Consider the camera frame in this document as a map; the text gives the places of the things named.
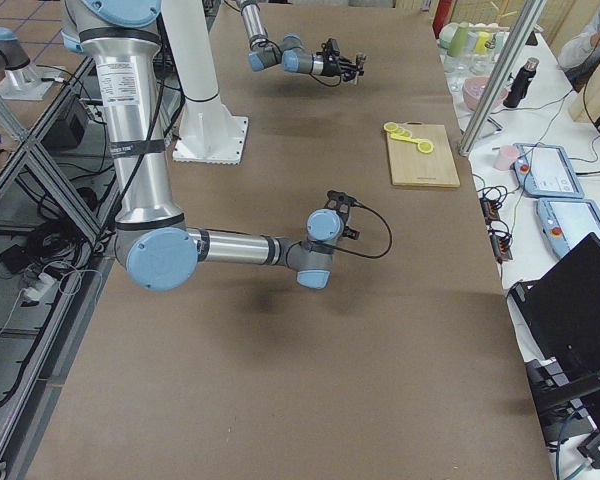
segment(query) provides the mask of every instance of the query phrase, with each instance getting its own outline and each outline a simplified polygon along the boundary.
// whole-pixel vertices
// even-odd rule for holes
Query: black monitor
[[[600,370],[600,240],[589,234],[526,293],[529,324],[545,358],[570,381]],[[581,398],[600,431],[600,391]]]

